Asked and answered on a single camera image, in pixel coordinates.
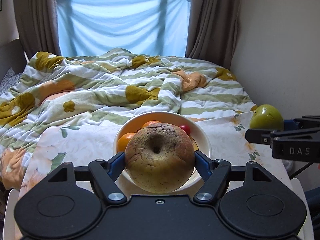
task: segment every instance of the orange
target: orange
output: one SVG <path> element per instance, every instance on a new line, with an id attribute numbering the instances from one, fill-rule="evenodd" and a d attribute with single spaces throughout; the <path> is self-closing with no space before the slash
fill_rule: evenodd
<path id="1" fill-rule="evenodd" d="M 117 142 L 117 152 L 124 152 L 131 138 L 135 135 L 134 132 L 129 132 L 120 137 Z"/>
<path id="2" fill-rule="evenodd" d="M 157 123 L 157 122 L 159 122 L 159 121 L 149 121 L 149 122 L 146 122 L 144 125 L 142 125 L 142 128 L 145 128 L 145 127 L 147 127 L 147 126 L 149 126 L 149 125 L 151 125 L 151 124 Z"/>

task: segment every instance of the screw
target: screw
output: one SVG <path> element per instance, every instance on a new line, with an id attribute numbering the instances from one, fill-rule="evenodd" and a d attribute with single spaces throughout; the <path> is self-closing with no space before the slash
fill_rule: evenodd
<path id="1" fill-rule="evenodd" d="M 201 201 L 207 201 L 212 198 L 212 195 L 207 192 L 201 192 L 196 195 L 196 198 Z"/>
<path id="2" fill-rule="evenodd" d="M 156 201 L 156 204 L 158 204 L 158 205 L 162 205 L 162 204 L 164 204 L 164 200 L 159 199 L 159 200 L 157 200 L 157 201 Z"/>
<path id="3" fill-rule="evenodd" d="M 108 199 L 113 200 L 113 201 L 119 201 L 124 198 L 124 195 L 119 192 L 114 192 L 108 195 Z"/>

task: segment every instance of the white wall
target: white wall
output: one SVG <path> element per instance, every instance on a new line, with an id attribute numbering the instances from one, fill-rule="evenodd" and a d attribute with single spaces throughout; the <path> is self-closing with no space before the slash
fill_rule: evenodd
<path id="1" fill-rule="evenodd" d="M 231 71 L 251 99 L 286 119 L 320 115 L 320 0 L 241 0 L 238 23 Z M 315 164 L 298 178 L 320 186 Z"/>
<path id="2" fill-rule="evenodd" d="M 13 0 L 2 0 L 0 12 L 0 48 L 19 38 L 14 17 Z"/>

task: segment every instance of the curtain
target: curtain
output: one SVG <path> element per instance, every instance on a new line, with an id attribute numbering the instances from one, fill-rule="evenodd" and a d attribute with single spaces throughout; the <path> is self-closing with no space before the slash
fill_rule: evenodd
<path id="1" fill-rule="evenodd" d="M 192 0 L 186 57 L 230 69 L 240 0 Z"/>
<path id="2" fill-rule="evenodd" d="M 135 54 L 184 57 L 191 0 L 57 0 L 64 57 Z"/>
<path id="3" fill-rule="evenodd" d="M 38 51 L 60 55 L 56 0 L 13 0 L 20 41 L 28 58 Z"/>

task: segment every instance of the light blue sheet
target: light blue sheet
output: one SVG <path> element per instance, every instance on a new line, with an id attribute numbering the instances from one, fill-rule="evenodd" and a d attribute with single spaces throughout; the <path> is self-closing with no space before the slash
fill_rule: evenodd
<path id="1" fill-rule="evenodd" d="M 59 45 L 65 57 L 112 48 L 184 57 L 191 0 L 57 0 Z"/>

